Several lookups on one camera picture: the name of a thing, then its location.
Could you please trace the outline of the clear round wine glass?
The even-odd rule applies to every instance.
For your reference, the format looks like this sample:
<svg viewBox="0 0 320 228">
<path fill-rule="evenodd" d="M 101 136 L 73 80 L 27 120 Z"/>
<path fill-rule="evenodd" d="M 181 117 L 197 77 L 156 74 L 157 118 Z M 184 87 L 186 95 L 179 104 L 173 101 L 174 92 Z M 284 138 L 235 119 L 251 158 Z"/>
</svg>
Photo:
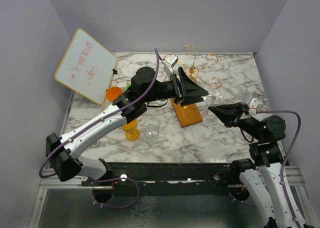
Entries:
<svg viewBox="0 0 320 228">
<path fill-rule="evenodd" d="M 202 109 L 202 119 L 206 126 L 213 127 L 218 118 L 216 115 L 209 110 L 210 107 L 217 107 L 221 105 L 224 101 L 224 95 L 221 91 L 214 90 L 211 93 L 209 93 L 208 96 L 205 96 L 203 98 L 204 101 L 204 107 Z"/>
</svg>

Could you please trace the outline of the clear patterned stemmed glass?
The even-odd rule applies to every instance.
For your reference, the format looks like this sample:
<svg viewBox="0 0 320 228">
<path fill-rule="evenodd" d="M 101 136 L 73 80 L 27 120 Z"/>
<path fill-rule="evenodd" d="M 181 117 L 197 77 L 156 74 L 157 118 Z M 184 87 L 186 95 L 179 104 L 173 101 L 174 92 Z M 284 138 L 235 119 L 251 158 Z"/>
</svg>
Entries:
<svg viewBox="0 0 320 228">
<path fill-rule="evenodd" d="M 159 139 L 159 128 L 154 124 L 146 126 L 144 129 L 146 142 L 150 145 L 155 145 Z"/>
</svg>

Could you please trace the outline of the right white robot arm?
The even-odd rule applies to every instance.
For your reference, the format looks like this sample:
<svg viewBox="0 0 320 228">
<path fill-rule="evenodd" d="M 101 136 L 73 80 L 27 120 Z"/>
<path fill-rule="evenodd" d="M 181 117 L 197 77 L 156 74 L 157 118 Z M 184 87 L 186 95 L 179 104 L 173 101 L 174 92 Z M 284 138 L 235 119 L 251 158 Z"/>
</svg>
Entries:
<svg viewBox="0 0 320 228">
<path fill-rule="evenodd" d="M 231 163 L 229 177 L 242 184 L 255 202 L 266 228 L 308 228 L 288 182 L 283 156 L 278 141 L 286 137 L 286 122 L 277 111 L 269 117 L 255 118 L 259 113 L 255 102 L 238 102 L 230 105 L 209 106 L 227 128 L 240 128 L 256 142 L 249 145 L 250 159 Z"/>
</svg>

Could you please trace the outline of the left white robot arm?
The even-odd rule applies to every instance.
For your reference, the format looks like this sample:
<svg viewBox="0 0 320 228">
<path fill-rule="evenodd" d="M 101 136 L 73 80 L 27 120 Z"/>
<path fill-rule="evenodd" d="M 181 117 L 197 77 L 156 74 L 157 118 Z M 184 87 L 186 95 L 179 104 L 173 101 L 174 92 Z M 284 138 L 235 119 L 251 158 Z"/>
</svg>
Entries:
<svg viewBox="0 0 320 228">
<path fill-rule="evenodd" d="M 148 66 L 139 68 L 131 78 L 128 90 L 95 118 L 69 133 L 47 136 L 46 161 L 61 182 L 83 175 L 101 186 L 106 185 L 111 178 L 106 162 L 83 157 L 82 153 L 87 148 L 108 133 L 140 117 L 147 111 L 147 103 L 173 99 L 176 104 L 186 106 L 202 102 L 209 94 L 194 83 L 182 67 L 178 68 L 178 75 L 172 74 L 168 81 L 158 81 L 157 73 L 158 69 Z"/>
</svg>

